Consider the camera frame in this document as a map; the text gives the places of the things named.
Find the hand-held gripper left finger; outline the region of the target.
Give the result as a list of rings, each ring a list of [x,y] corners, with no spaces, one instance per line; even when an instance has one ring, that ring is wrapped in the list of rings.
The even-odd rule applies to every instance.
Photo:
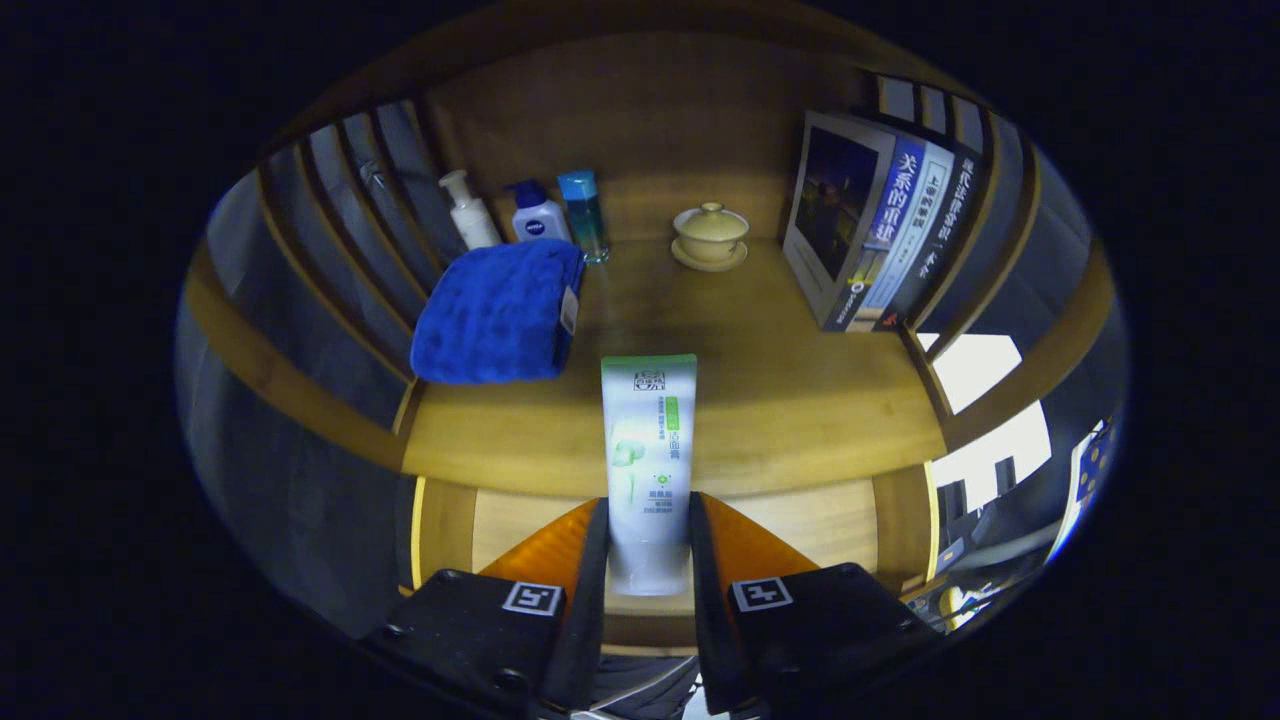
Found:
[[[435,571],[360,646],[465,716],[568,716],[602,656],[609,546],[589,500],[481,571]]]

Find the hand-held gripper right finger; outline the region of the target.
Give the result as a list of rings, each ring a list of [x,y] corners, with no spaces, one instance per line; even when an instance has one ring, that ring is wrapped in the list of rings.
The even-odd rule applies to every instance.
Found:
[[[941,634],[855,562],[822,568],[703,492],[687,509],[695,630],[713,714],[852,716]]]

